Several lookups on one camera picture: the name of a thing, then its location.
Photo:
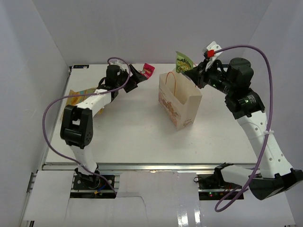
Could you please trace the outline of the red snack packet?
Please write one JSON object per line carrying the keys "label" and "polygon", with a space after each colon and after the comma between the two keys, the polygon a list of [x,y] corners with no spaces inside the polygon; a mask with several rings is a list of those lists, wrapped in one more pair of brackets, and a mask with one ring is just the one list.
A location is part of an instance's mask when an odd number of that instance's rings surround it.
{"label": "red snack packet", "polygon": [[147,79],[149,79],[153,75],[154,70],[155,70],[154,66],[145,63],[143,66],[143,70],[140,71],[140,74],[145,76]]}

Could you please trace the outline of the green gummy snack packet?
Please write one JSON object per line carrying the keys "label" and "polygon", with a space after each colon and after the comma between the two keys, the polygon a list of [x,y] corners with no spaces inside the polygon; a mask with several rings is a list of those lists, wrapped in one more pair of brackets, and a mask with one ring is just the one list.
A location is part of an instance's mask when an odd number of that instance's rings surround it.
{"label": "green gummy snack packet", "polygon": [[187,70],[191,70],[194,67],[193,61],[185,54],[176,51],[176,72],[182,73]]}

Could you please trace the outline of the tan chips bag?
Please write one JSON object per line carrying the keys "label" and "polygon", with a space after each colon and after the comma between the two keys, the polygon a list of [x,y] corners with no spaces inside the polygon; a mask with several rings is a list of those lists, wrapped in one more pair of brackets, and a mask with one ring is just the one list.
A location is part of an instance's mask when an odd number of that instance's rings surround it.
{"label": "tan chips bag", "polygon": [[64,112],[64,108],[66,106],[68,106],[68,105],[77,106],[80,103],[83,103],[83,104],[80,105],[80,108],[93,107],[93,116],[96,115],[96,114],[99,114],[99,115],[102,114],[104,107],[101,107],[98,111],[96,109],[95,102],[96,102],[96,98],[98,98],[98,96],[77,96],[77,97],[74,97],[75,95],[93,94],[93,93],[95,93],[96,89],[97,89],[96,87],[92,87],[92,88],[88,88],[88,89],[81,90],[81,91],[78,91],[78,92],[70,90],[69,91],[69,96],[72,96],[72,97],[67,98],[66,103],[65,103],[65,105],[64,105],[64,107],[61,111],[60,120],[62,121],[62,119],[63,119],[63,112]]}

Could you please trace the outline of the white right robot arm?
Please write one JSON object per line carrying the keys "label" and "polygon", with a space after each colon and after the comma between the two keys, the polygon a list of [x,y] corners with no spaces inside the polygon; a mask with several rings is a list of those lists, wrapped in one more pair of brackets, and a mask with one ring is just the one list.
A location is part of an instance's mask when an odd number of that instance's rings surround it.
{"label": "white right robot arm", "polygon": [[259,95],[250,88],[254,74],[251,63],[243,58],[230,61],[227,70],[220,60],[210,68],[203,61],[185,76],[198,88],[209,85],[225,94],[225,104],[244,130],[253,151],[263,156],[248,188],[259,200],[287,191],[302,182],[302,170],[295,170],[283,155],[273,131],[267,130],[267,115]]}

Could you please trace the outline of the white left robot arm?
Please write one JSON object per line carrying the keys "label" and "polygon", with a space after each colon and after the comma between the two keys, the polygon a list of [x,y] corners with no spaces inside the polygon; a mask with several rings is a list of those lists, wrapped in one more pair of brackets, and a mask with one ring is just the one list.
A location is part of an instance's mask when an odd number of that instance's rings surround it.
{"label": "white left robot arm", "polygon": [[89,147],[93,138],[93,117],[116,98],[119,87],[124,85],[123,89],[128,93],[148,79],[133,65],[129,67],[131,73],[116,64],[108,65],[106,76],[100,80],[91,96],[76,105],[67,105],[64,108],[60,137],[74,153],[78,163],[76,172],[85,175],[84,183],[91,189],[98,187],[100,183],[100,177],[95,174],[98,165],[93,160]]}

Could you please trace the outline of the left blue table label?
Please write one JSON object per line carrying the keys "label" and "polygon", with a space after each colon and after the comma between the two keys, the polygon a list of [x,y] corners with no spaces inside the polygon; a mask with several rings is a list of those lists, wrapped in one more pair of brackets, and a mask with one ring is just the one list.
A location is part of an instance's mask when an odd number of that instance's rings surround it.
{"label": "left blue table label", "polygon": [[88,69],[89,65],[85,64],[85,65],[73,65],[72,67],[73,69]]}

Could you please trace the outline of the right black base electronics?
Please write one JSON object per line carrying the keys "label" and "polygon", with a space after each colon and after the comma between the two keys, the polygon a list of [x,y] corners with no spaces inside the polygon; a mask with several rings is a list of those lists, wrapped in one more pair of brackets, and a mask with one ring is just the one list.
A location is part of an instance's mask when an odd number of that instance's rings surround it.
{"label": "right black base electronics", "polygon": [[219,201],[225,195],[231,193],[225,200],[232,200],[241,190],[241,186],[233,183],[223,183],[219,185],[214,175],[200,174],[193,178],[193,181],[198,185],[198,195],[200,201]]}

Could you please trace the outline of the black base electronics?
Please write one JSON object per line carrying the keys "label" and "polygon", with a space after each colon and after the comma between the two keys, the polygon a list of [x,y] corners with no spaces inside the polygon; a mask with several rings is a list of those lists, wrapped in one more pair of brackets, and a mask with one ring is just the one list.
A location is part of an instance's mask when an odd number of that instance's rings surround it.
{"label": "black base electronics", "polygon": [[114,175],[103,175],[100,178],[95,175],[83,175],[74,170],[74,178],[71,187],[70,198],[73,199],[114,199],[116,193],[112,190],[115,184]]}
{"label": "black base electronics", "polygon": [[233,183],[223,183],[219,185],[214,175],[200,174],[193,178],[193,181],[198,185],[198,195],[200,201],[219,201],[225,195],[231,193],[225,200],[232,200],[241,190],[241,186]]}

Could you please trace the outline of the left black base electronics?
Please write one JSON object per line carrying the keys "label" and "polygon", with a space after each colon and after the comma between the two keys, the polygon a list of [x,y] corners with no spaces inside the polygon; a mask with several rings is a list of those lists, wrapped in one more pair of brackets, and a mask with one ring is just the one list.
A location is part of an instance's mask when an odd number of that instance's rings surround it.
{"label": "left black base electronics", "polygon": [[100,178],[95,175],[83,175],[74,170],[74,178],[71,187],[70,198],[73,199],[114,199],[116,193],[112,190],[115,184],[114,175],[103,175]]}

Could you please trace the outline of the aluminium table front rail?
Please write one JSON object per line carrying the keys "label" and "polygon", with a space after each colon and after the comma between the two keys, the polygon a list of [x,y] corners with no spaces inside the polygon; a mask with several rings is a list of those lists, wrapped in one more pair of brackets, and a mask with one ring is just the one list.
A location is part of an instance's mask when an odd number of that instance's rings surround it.
{"label": "aluminium table front rail", "polygon": [[[211,171],[215,164],[156,164],[156,163],[98,163],[100,172],[105,171]],[[77,167],[73,163],[46,163],[43,170],[73,170]]]}

